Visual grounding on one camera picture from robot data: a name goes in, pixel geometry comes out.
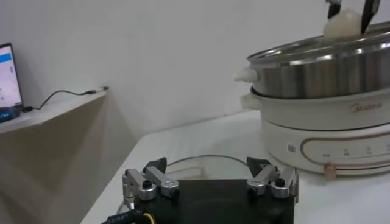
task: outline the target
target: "white tabletop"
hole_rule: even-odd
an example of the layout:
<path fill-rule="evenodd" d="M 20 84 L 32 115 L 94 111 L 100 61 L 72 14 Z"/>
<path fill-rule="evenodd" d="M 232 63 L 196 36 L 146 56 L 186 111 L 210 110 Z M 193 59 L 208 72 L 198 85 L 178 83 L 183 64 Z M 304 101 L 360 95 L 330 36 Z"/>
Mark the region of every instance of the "white tabletop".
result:
<path fill-rule="evenodd" d="M 250 111 L 143 137 L 81 224 L 100 224 L 115 214 L 122 202 L 122 173 L 129 168 L 142 169 L 150 160 L 168 157 L 172 162 L 188 156 L 221 154 L 241 160 L 247 156 L 265 158 L 283 167 L 261 149 L 260 122 L 260 113 Z M 390 223 L 390 173 L 326 183 L 322 175 L 299 172 L 296 223 Z"/>

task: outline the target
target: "midea logo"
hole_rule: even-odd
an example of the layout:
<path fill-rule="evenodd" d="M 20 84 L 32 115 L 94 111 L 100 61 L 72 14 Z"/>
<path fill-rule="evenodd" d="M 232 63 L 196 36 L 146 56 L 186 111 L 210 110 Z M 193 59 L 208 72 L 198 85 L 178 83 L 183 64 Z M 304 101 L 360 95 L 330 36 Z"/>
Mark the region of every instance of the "midea logo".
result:
<path fill-rule="evenodd" d="M 379 109 L 382 107 L 382 103 L 376 103 L 376 104 L 352 104 L 350 107 L 351 113 L 359 113 L 359 112 L 364 112 L 364 111 L 369 111 L 369 110 L 375 110 Z"/>

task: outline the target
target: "cable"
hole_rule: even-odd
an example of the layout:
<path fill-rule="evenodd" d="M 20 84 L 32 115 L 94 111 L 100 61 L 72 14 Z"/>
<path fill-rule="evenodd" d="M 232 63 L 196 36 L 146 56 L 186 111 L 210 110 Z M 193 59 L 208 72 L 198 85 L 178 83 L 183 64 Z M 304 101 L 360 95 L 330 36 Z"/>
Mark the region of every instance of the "cable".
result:
<path fill-rule="evenodd" d="M 181 162 L 184 162 L 184 161 L 187 161 L 187 160 L 191 160 L 191 159 L 197 159 L 197 158 L 205 158 L 205 157 L 218 157 L 218 158 L 227 158 L 227 159 L 232 159 L 234 161 L 237 161 L 245 166 L 248 166 L 244 161 L 238 159 L 238 158 L 235 158 L 235 157 L 232 157 L 232 156 L 224 156 L 224 155 L 213 155 L 213 154 L 209 154 L 209 155 L 200 155 L 200 156 L 191 156 L 191 157 L 187 157 L 187 158 L 184 158 L 184 159 L 179 159 L 177 161 L 174 161 L 173 163 L 169 163 L 167 165 L 167 167 L 169 166 L 172 166 L 172 165 L 175 165 L 177 163 L 181 163 Z"/>
<path fill-rule="evenodd" d="M 68 90 L 57 90 L 55 91 L 54 93 L 50 94 L 50 96 L 48 98 L 46 98 L 46 100 L 39 106 L 39 107 L 32 107 L 32 106 L 28 106 L 28 107 L 24 107 L 22 109 L 22 112 L 24 113 L 28 113 L 32 110 L 40 110 L 42 109 L 46 104 L 47 102 L 54 96 L 56 95 L 57 93 L 68 93 L 68 94 L 72 94 L 72 95 L 75 95 L 75 96 L 84 96 L 84 95 L 88 95 L 88 94 L 96 94 L 96 93 L 99 93 L 101 91 L 106 91 L 108 90 L 108 87 L 107 86 L 103 86 L 101 87 L 100 89 L 92 89 L 92 90 L 88 90 L 88 91 L 85 91 L 84 93 L 75 93 L 75 92 L 72 92 L 72 91 L 68 91 Z"/>
<path fill-rule="evenodd" d="M 56 95 L 57 93 L 69 93 L 69 94 L 72 94 L 72 95 L 76 95 L 76 96 L 83 96 L 85 95 L 85 93 L 74 93 L 74 92 L 71 92 L 71 91 L 68 91 L 68 90 L 57 90 L 56 92 L 52 93 L 45 101 L 43 101 L 43 103 L 40 105 L 40 107 L 33 107 L 33 109 L 35 110 L 40 110 L 42 109 L 42 107 L 54 96 Z"/>
<path fill-rule="evenodd" d="M 154 222 L 154 218 L 152 215 L 150 215 L 149 213 L 144 213 L 143 214 L 145 217 L 147 217 L 149 219 L 149 221 L 151 221 L 151 224 L 155 224 Z"/>

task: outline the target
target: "black cable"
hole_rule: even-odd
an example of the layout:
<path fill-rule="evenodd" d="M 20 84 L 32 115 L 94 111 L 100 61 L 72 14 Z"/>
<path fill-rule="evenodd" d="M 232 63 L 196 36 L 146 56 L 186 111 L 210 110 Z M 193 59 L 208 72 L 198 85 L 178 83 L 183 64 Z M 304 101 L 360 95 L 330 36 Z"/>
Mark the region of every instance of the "black cable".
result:
<path fill-rule="evenodd" d="M 45 104 L 47 104 L 47 102 L 54 96 L 56 95 L 57 93 L 69 93 L 69 94 L 72 94 L 72 95 L 76 95 L 76 96 L 82 96 L 82 95 L 85 95 L 85 93 L 74 93 L 74 92 L 71 92 L 71 91 L 68 91 L 68 90 L 57 90 L 56 92 L 52 93 L 38 108 L 37 107 L 33 107 L 33 109 L 35 110 L 40 110 L 42 109 L 43 106 L 45 106 Z"/>
<path fill-rule="evenodd" d="M 101 91 L 105 91 L 105 90 L 108 90 L 108 87 L 107 86 L 103 86 Z M 24 113 L 28 113 L 32 110 L 40 110 L 42 109 L 46 104 L 47 102 L 54 96 L 56 95 L 57 93 L 68 93 L 68 94 L 72 94 L 72 95 L 75 95 L 75 96 L 84 96 L 84 95 L 87 95 L 87 94 L 95 94 L 95 93 L 98 93 L 99 91 L 98 90 L 88 90 L 88 91 L 85 91 L 84 93 L 75 93 L 75 92 L 72 92 L 72 91 L 68 91 L 68 90 L 57 90 L 56 92 L 50 94 L 50 96 L 48 98 L 46 98 L 46 100 L 39 106 L 39 107 L 32 107 L 32 106 L 28 106 L 28 107 L 24 107 L 22 109 L 22 112 Z"/>

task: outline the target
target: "metal clamp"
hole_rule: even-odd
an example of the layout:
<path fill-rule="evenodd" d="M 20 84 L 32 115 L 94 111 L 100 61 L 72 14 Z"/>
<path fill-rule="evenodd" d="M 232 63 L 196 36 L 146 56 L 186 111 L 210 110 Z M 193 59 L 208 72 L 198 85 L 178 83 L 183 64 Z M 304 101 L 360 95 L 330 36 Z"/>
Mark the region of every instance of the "metal clamp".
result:
<path fill-rule="evenodd" d="M 299 196 L 299 176 L 297 170 L 288 167 L 280 177 L 271 183 L 271 194 L 275 198 L 288 198 L 294 196 L 296 203 Z"/>
<path fill-rule="evenodd" d="M 247 180 L 248 194 L 258 197 L 265 194 L 267 185 L 277 177 L 277 168 L 273 165 L 265 165 L 263 170 L 253 179 Z"/>
<path fill-rule="evenodd" d="M 168 178 L 156 167 L 148 167 L 145 171 L 145 176 L 161 188 L 161 194 L 163 196 L 177 198 L 180 195 L 179 182 Z"/>
<path fill-rule="evenodd" d="M 136 169 L 126 170 L 126 190 L 123 190 L 124 196 L 138 196 L 140 200 L 149 201 L 156 197 L 156 185 L 145 179 Z"/>

